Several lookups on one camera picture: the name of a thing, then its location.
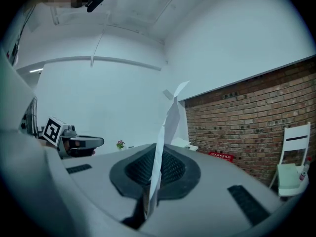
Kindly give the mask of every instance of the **small potted plant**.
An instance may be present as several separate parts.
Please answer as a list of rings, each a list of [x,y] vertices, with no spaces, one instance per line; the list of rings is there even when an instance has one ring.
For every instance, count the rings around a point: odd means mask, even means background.
[[[124,141],[119,140],[119,141],[117,142],[117,148],[118,148],[118,150],[121,151],[121,150],[124,148],[124,144],[125,144]]]

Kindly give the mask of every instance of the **chair backrest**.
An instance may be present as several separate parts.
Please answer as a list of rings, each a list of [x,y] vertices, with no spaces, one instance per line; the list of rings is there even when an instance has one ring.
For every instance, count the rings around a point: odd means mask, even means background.
[[[307,150],[308,150],[308,143],[310,141],[310,133],[311,133],[310,122],[302,126],[297,126],[293,128],[285,128],[283,148],[282,148],[282,154],[281,154],[281,159],[280,159],[279,164],[282,164],[285,151],[305,149],[302,164],[301,164],[303,165],[306,158]]]

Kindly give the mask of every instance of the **white chair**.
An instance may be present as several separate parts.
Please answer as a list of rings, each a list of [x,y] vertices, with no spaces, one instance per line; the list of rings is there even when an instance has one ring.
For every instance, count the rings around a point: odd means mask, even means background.
[[[299,178],[299,176],[301,175],[301,173],[303,171],[304,162],[305,162],[305,158],[306,158],[306,154],[307,154],[307,150],[308,150],[308,143],[310,140],[310,132],[311,132],[311,123],[310,122],[308,122],[307,125],[302,125],[302,126],[298,126],[298,127],[284,129],[283,148],[282,148],[282,154],[281,154],[281,158],[280,158],[280,162],[279,162],[278,166],[282,164],[285,151],[305,149],[302,164],[300,166],[296,167],[297,176],[294,175],[294,178]],[[277,175],[278,175],[278,170],[276,170],[276,173],[275,173],[275,175],[272,179],[272,182],[269,186],[269,189],[271,188],[272,184],[275,182]],[[304,192],[308,183],[309,183],[308,176],[306,175],[303,181],[299,180],[298,188],[285,189],[285,188],[281,188],[279,186],[278,195],[280,197],[295,196],[297,194]]]

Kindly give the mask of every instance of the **ceiling light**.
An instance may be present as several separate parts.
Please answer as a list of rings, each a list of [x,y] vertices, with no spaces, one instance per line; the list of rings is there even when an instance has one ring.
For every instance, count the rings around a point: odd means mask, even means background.
[[[38,72],[38,71],[42,71],[43,69],[35,69],[35,70],[31,70],[30,73],[34,73],[34,72]]]

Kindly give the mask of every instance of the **bottle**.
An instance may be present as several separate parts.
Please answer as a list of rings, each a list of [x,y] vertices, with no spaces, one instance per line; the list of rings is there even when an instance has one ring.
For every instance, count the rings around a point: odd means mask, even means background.
[[[312,158],[311,157],[308,157],[307,158],[307,162],[305,163],[304,165],[304,168],[303,168],[303,171],[300,175],[300,180],[304,180],[305,176],[307,175],[307,171],[308,169],[310,168],[310,164],[311,164],[311,161],[312,161]]]

